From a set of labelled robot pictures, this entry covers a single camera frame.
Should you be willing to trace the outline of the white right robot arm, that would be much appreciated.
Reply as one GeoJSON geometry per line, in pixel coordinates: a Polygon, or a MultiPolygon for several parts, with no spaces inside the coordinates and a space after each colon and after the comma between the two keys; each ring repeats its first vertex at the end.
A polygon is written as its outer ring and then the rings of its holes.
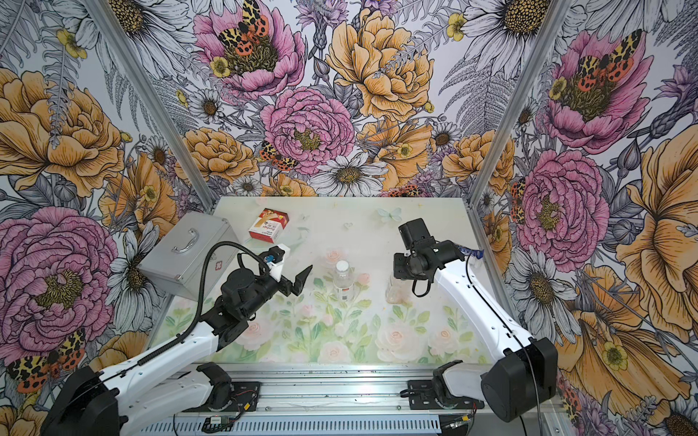
{"type": "Polygon", "coordinates": [[[445,408],[485,404],[505,423],[539,411],[556,393],[557,350],[550,340],[536,339],[521,327],[478,280],[471,263],[482,259],[483,251],[436,240],[421,218],[400,225],[398,232],[405,250],[394,255],[394,278],[444,290],[481,335],[493,360],[482,374],[461,360],[435,369],[437,403],[445,408]]]}

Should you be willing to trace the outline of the clear bottle green label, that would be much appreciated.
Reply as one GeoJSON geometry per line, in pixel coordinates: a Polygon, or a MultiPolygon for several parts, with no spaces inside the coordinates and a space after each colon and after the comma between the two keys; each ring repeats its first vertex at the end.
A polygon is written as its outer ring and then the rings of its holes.
{"type": "Polygon", "coordinates": [[[412,282],[399,280],[394,277],[389,278],[387,289],[385,290],[385,301],[391,305],[411,304],[412,282]]]}

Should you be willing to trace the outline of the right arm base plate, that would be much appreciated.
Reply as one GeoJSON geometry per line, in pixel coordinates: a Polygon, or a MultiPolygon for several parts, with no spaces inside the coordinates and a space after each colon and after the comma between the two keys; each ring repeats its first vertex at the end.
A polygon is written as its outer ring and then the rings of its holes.
{"type": "Polygon", "coordinates": [[[485,408],[485,403],[470,397],[450,397],[441,383],[434,386],[433,380],[410,380],[407,388],[399,396],[407,399],[413,411],[426,410],[466,410],[477,411],[485,408]]]}

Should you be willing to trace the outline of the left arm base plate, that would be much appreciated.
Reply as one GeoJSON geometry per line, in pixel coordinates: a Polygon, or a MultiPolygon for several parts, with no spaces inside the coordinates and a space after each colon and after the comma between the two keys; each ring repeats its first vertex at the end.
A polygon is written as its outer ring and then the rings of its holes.
{"type": "Polygon", "coordinates": [[[260,390],[258,381],[218,383],[202,405],[185,412],[254,412],[260,390]]]}

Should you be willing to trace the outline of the clear bottle white label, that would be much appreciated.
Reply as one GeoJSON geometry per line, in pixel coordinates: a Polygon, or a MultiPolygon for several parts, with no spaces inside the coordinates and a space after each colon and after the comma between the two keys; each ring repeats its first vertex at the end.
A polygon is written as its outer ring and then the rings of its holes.
{"type": "Polygon", "coordinates": [[[338,301],[349,303],[354,299],[354,276],[350,270],[335,271],[333,285],[338,301]]]}

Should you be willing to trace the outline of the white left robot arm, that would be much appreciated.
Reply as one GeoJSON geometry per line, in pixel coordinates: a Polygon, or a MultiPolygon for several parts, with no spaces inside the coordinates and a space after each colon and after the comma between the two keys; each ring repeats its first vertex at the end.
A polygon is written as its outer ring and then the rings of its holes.
{"type": "Polygon", "coordinates": [[[216,363],[203,359],[233,343],[254,314],[278,292],[303,292],[312,269],[293,281],[282,265],[256,275],[239,268],[224,282],[214,307],[184,332],[150,352],[95,371],[70,376],[41,427],[43,435],[133,435],[180,412],[234,402],[232,380],[216,363]]]}

